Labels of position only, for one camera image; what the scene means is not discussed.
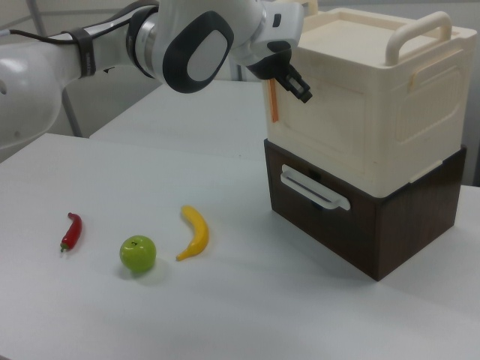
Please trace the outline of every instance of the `orange tag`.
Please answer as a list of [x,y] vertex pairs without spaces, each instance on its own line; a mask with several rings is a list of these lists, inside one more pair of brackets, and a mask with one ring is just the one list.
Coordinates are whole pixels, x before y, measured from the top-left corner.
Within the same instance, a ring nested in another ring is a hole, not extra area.
[[275,90],[275,79],[268,81],[268,93],[270,97],[271,122],[278,121],[277,92]]

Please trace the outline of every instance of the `red chili pepper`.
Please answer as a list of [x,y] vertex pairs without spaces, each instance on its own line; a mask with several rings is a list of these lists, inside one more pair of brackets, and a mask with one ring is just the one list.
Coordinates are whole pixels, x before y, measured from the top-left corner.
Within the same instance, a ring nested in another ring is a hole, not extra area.
[[60,248],[62,253],[63,250],[73,249],[82,233],[82,219],[80,216],[69,212],[68,217],[72,219],[73,223],[70,225],[70,229],[68,229],[67,233],[61,240]]

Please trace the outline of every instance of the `drawer handle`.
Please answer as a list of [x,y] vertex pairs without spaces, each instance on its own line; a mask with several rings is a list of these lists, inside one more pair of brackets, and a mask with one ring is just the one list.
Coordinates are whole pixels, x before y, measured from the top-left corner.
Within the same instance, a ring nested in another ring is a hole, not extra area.
[[280,180],[289,188],[325,209],[350,210],[350,201],[290,166],[283,165]]

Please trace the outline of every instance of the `container handle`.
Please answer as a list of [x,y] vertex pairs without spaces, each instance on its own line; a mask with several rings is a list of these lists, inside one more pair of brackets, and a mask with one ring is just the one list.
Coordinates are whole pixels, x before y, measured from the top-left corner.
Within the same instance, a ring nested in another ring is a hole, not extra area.
[[452,38],[452,20],[447,13],[437,11],[426,17],[422,17],[415,22],[406,24],[395,30],[387,44],[385,52],[385,64],[394,66],[398,64],[400,58],[400,49],[408,41],[423,35],[425,32],[440,27],[441,41],[448,41]]
[[350,202],[346,197],[335,193],[333,190],[292,169],[290,166],[282,166],[280,180],[289,188],[325,209],[332,210],[340,207],[350,210]]

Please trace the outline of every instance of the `green apple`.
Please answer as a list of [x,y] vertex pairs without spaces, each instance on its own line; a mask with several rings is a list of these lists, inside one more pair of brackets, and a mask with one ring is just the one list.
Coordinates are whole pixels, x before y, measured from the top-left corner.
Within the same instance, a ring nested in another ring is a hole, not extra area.
[[146,236],[132,236],[120,248],[120,260],[132,272],[146,272],[155,264],[156,256],[155,244]]

